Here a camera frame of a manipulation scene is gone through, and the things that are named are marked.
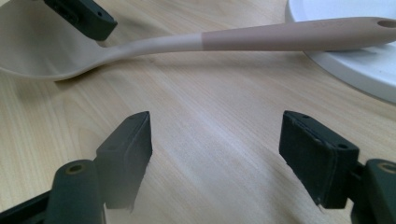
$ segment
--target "ladle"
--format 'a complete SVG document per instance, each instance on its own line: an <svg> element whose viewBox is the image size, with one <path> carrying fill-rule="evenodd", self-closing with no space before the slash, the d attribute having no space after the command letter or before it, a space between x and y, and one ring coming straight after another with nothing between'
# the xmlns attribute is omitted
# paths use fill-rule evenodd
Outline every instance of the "ladle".
<svg viewBox="0 0 396 224"><path fill-rule="evenodd" d="M164 52L210 50L346 50L396 40L396 21L344 18L173 35L103 48L42 0L0 7L0 70L19 77L61 80L116 60Z"/></svg>

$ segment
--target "spoon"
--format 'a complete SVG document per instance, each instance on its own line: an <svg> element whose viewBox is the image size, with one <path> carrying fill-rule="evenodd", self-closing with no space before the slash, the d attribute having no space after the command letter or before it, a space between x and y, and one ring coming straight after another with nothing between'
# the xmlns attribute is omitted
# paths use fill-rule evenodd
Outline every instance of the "spoon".
<svg viewBox="0 0 396 224"><path fill-rule="evenodd" d="M344 18L172 35L103 48L42 0L0 7L0 70L19 77L62 80L116 60L178 51L361 49L396 40L396 21Z"/></svg>

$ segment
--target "brown handle grip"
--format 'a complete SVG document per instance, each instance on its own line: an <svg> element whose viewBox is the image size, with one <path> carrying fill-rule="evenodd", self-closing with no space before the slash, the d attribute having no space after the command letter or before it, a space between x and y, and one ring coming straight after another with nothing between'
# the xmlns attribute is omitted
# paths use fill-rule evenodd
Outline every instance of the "brown handle grip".
<svg viewBox="0 0 396 224"><path fill-rule="evenodd" d="M357 17L300 21L203 33L204 50L362 49L396 40L396 21Z"/></svg>

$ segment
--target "wooden table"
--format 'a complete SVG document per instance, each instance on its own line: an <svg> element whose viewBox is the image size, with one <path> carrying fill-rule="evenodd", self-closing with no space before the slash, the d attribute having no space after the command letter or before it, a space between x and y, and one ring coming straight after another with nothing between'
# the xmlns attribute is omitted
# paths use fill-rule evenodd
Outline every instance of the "wooden table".
<svg viewBox="0 0 396 224"><path fill-rule="evenodd" d="M286 0L97 3L119 22L106 42L116 45L281 23ZM279 156L284 110L343 135L360 147L360 162L396 161L396 106L302 52L149 55L59 82L1 73L0 211L49 190L60 166L92 160L126 117L149 111L149 167L132 214L108 211L111 223L350 223L351 202L316 207Z"/></svg>

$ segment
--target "white plate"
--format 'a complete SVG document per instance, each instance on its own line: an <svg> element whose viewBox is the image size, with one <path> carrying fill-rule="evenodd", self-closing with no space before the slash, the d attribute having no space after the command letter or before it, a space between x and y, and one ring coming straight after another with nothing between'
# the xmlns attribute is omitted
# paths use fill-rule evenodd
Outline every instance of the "white plate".
<svg viewBox="0 0 396 224"><path fill-rule="evenodd" d="M396 19L396 1L289 0L286 6L286 21L361 16ZM367 49L306 54L349 85L396 104L396 42Z"/></svg>

